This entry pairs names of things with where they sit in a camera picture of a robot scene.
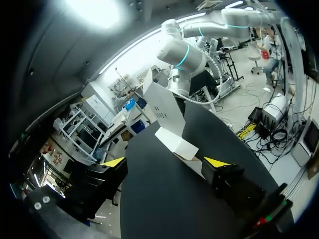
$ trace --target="white cable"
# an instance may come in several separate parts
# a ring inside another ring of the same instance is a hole
[[[291,184],[284,189],[283,194],[286,196],[286,198],[288,198],[291,193],[293,192],[295,186],[298,184],[298,182],[300,181],[302,175],[303,175],[303,170],[301,169],[298,174],[296,175],[296,177],[293,179],[293,181],[291,182]]]
[[[185,43],[189,44],[189,42],[188,42],[186,39],[184,39],[184,31],[183,31],[183,28],[182,28],[182,40],[183,40]],[[197,49],[198,51],[200,51],[202,54],[204,54],[204,55],[206,56],[206,58],[208,58],[208,59],[214,64],[214,66],[215,66],[216,69],[217,69],[217,72],[218,72],[218,75],[219,75],[219,80],[220,80],[220,85],[221,85],[221,84],[223,83],[223,77],[222,77],[222,74],[221,74],[221,72],[220,72],[220,69],[219,69],[218,65],[216,64],[215,60],[214,60],[213,58],[211,58],[207,52],[203,51],[203,50],[200,49],[199,47],[197,47],[197,46],[193,46],[193,47],[194,47],[195,49]],[[208,101],[208,102],[198,102],[198,101],[193,101],[193,100],[191,100],[190,98],[188,98],[188,97],[186,97],[186,96],[184,96],[184,95],[182,95],[182,94],[179,94],[179,93],[174,92],[173,89],[172,89],[171,91],[172,91],[175,95],[178,95],[179,97],[183,98],[184,100],[187,100],[187,101],[189,101],[189,102],[192,102],[192,103],[195,103],[195,104],[198,104],[198,105],[202,105],[202,106],[204,106],[204,105],[209,105],[209,104],[211,104],[211,103],[216,102],[216,101],[218,100],[219,96],[220,96],[220,91],[218,91],[217,96],[216,96],[213,100]]]
[[[296,189],[298,188],[300,183],[303,183],[305,179],[303,179],[303,176],[305,174],[306,168],[303,167],[297,174],[297,176],[294,178],[292,183],[284,190],[283,194],[286,196],[286,198],[291,198],[291,196],[294,194]]]
[[[293,201],[293,199],[295,198],[296,194],[300,191],[301,187],[303,186],[305,182],[305,174],[302,175],[300,181],[298,182],[298,184],[296,185],[294,191],[292,192],[291,196],[289,197],[290,201]]]

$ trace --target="white stool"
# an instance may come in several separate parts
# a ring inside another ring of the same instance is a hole
[[[264,72],[264,68],[262,68],[261,66],[258,66],[257,61],[261,59],[261,54],[258,48],[256,48],[252,42],[248,42],[247,43],[247,47],[248,47],[248,59],[251,61],[255,62],[255,65],[252,69],[251,69],[251,73],[257,73],[259,75],[259,73]]]
[[[251,57],[249,56],[248,59],[251,60],[251,61],[255,61],[255,64],[256,66],[254,66],[252,69],[251,69],[251,73],[254,74],[254,73],[257,73],[259,75],[259,73],[261,72],[264,72],[264,69],[261,67],[261,66],[258,66],[258,63],[257,61],[260,60],[260,56],[258,57]]]

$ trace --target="white floor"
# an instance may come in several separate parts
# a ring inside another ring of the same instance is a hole
[[[234,131],[238,131],[247,121],[248,115],[254,109],[255,106],[262,106],[263,103],[267,102],[272,94],[272,92],[267,92],[263,90],[265,87],[269,87],[265,84],[266,78],[264,73],[260,75],[252,74],[251,68],[255,66],[255,62],[248,59],[247,48],[233,51],[231,53],[233,60],[238,71],[239,76],[244,76],[244,79],[241,79],[239,83],[241,88],[234,91],[232,94],[228,95],[226,98],[219,101],[217,107],[217,115],[222,118],[225,123],[230,123],[233,125]],[[258,61],[258,65],[265,66],[267,63],[266,60],[261,59]],[[308,92],[307,92],[307,106],[311,103],[312,89],[314,85],[317,84],[312,79],[308,80]],[[318,100],[315,101],[312,117],[319,122],[319,103]],[[124,155],[124,147],[126,142],[119,141],[112,152],[115,155]],[[292,213],[295,221],[299,218],[301,213],[304,211],[308,205],[313,192],[318,184],[319,176],[316,175],[313,179],[308,180],[306,178],[299,192],[294,197],[294,206],[292,208]],[[97,230],[111,234],[116,237],[121,237],[120,230],[120,193],[116,197],[119,206],[115,207],[111,204],[111,201],[106,201],[102,207],[97,212],[97,216],[101,218],[96,218],[96,222],[102,223],[102,225],[94,225]]]

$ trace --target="ceiling light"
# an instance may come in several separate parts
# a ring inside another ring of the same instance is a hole
[[[38,184],[38,186],[41,187],[40,184],[39,184],[38,178],[36,177],[36,174],[34,174],[34,178],[35,178],[36,183]]]
[[[125,52],[127,52],[128,50],[130,50],[132,47],[134,47],[135,45],[139,44],[141,41],[145,40],[146,38],[152,36],[153,34],[157,33],[160,31],[159,29],[156,29],[155,31],[150,32],[149,34],[143,36],[141,39],[137,40],[136,42],[134,42],[132,45],[130,45],[129,47],[127,47],[126,49],[124,49],[123,51],[121,51],[116,57],[114,57],[105,67],[103,67],[103,69],[99,72],[99,74],[101,75],[110,65],[112,65],[117,59],[119,59]]]
[[[66,0],[72,9],[88,22],[108,28],[120,20],[115,0]]]
[[[198,14],[195,14],[192,16],[186,16],[186,17],[183,17],[181,19],[176,20],[176,22],[179,23],[182,21],[190,20],[190,19],[195,18],[195,17],[204,16],[205,14],[206,14],[205,12],[202,12],[202,13],[198,13]]]
[[[234,7],[234,6],[238,6],[240,4],[243,4],[244,2],[243,1],[236,1],[230,5],[227,5],[225,8],[231,8],[231,7]]]
[[[198,13],[198,14],[195,14],[195,15],[192,15],[192,16],[183,17],[183,18],[177,20],[176,22],[182,22],[182,21],[189,20],[189,19],[192,19],[192,18],[195,18],[195,17],[204,16],[205,14],[206,14],[205,12],[202,12],[202,13]],[[116,57],[114,57],[105,67],[103,67],[103,69],[99,72],[99,75],[101,75],[110,65],[112,65],[117,59],[119,59],[122,55],[124,55],[132,47],[134,47],[135,45],[139,44],[141,41],[145,40],[146,38],[154,35],[155,33],[159,32],[159,31],[160,31],[160,28],[150,32],[149,34],[143,36],[142,38],[140,38],[139,40],[134,42],[129,47],[125,48]]]

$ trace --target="robotic arm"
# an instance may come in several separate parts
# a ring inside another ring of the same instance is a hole
[[[174,20],[163,22],[161,31],[164,38],[161,41],[157,58],[172,65],[168,79],[168,89],[171,90],[179,106],[183,100],[189,100],[190,79],[202,72],[209,63],[214,76],[222,83],[219,64],[214,61],[217,40],[212,37],[230,37],[248,40],[250,27],[269,26],[280,22],[280,13],[267,13],[259,10],[225,8],[221,10],[224,24],[213,21],[191,23],[183,28]],[[196,46],[188,44],[185,38],[200,36]],[[206,42],[210,41],[209,53],[202,51]],[[218,95],[211,101],[200,103],[207,105],[215,102]]]

